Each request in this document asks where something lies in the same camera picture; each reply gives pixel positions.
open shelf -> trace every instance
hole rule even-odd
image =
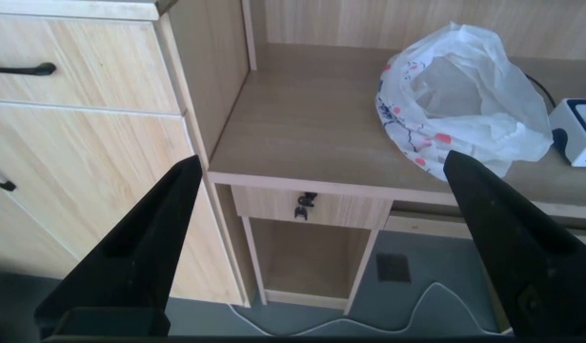
[[[371,231],[250,222],[267,300],[346,308]]]
[[[211,181],[455,205],[448,184],[409,161],[381,126],[374,97],[393,54],[268,44],[212,156]],[[512,60],[557,101],[586,97],[585,61]],[[586,217],[586,169],[554,149],[538,163],[515,162],[505,180],[549,214]]]

gray floor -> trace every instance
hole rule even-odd
[[[378,282],[375,254],[403,253],[407,256],[411,283]],[[381,232],[362,279],[350,318],[382,330],[405,328],[415,303],[438,281],[455,296],[439,287],[426,293],[406,336],[461,336],[496,330],[495,317],[472,241],[406,233]],[[0,273],[0,333],[3,342],[37,341],[32,312],[57,280]],[[251,309],[238,309],[252,322],[274,334],[307,330],[341,317],[341,311],[255,301]],[[222,304],[171,299],[166,310],[172,323],[171,335],[257,335],[261,334],[236,317]],[[335,323],[312,335],[386,335],[353,323]]]

white cable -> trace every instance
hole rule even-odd
[[[300,335],[304,335],[307,333],[311,333],[314,332],[316,330],[322,329],[324,327],[327,327],[331,324],[334,323],[350,323],[350,324],[355,324],[356,326],[359,326],[361,328],[365,328],[365,329],[369,329],[378,333],[389,333],[389,334],[393,334],[393,333],[404,333],[407,330],[409,330],[409,328],[411,328],[412,324],[414,323],[414,319],[415,319],[415,312],[417,312],[417,308],[419,307],[419,304],[421,304],[421,302],[424,300],[424,297],[426,297],[426,294],[428,293],[429,290],[431,290],[434,286],[440,286],[443,290],[447,291],[449,294],[453,295],[464,307],[464,309],[466,310],[466,312],[468,313],[468,315],[473,319],[475,325],[485,334],[490,334],[490,335],[502,335],[502,333],[493,333],[493,332],[489,332],[486,330],[483,330],[483,328],[481,328],[481,326],[479,325],[478,321],[476,320],[475,316],[473,315],[473,313],[471,312],[471,310],[468,308],[468,306],[466,305],[466,303],[464,302],[464,300],[462,300],[462,298],[459,297],[459,295],[457,295],[456,293],[454,293],[454,291],[450,290],[447,286],[443,285],[440,282],[433,282],[430,286],[428,286],[426,288],[426,290],[424,291],[424,293],[419,297],[419,299],[417,299],[417,302],[415,303],[414,306],[414,310],[411,312],[411,318],[409,319],[409,323],[407,323],[407,326],[405,326],[403,329],[400,330],[383,330],[383,329],[379,329],[376,327],[372,327],[370,325],[349,319],[349,318],[337,318],[337,319],[333,319],[330,320],[326,323],[320,324],[318,326],[315,326],[313,328],[309,328],[308,330],[304,330],[302,332],[299,333],[293,333],[293,334],[273,334],[273,333],[268,333],[267,331],[261,329],[261,327],[259,327],[258,325],[254,324],[250,319],[248,319],[247,317],[245,317],[242,313],[239,313],[232,305],[229,305],[229,308],[232,310],[232,312],[239,317],[240,319],[242,319],[243,321],[245,321],[246,323],[248,323],[250,326],[252,326],[253,328],[255,328],[257,331],[259,331],[260,333],[263,333],[266,336],[277,336],[277,337],[287,337],[287,336],[300,336]]]

drawer handle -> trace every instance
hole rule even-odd
[[[308,220],[308,210],[306,207],[313,207],[313,200],[317,196],[318,194],[313,192],[305,192],[305,195],[299,196],[296,200],[299,206],[294,209],[294,218],[303,217],[305,220]]]
[[[49,76],[57,68],[51,62],[41,63],[34,68],[0,68],[0,73],[11,73],[18,75]]]
[[[0,188],[5,191],[13,192],[13,191],[15,191],[17,186],[15,186],[15,184],[10,181],[5,181],[5,182],[0,182]]]

white plastic bag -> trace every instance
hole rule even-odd
[[[478,27],[451,23],[392,57],[375,103],[390,138],[441,180],[451,150],[502,177],[553,143],[543,98],[498,35]]]

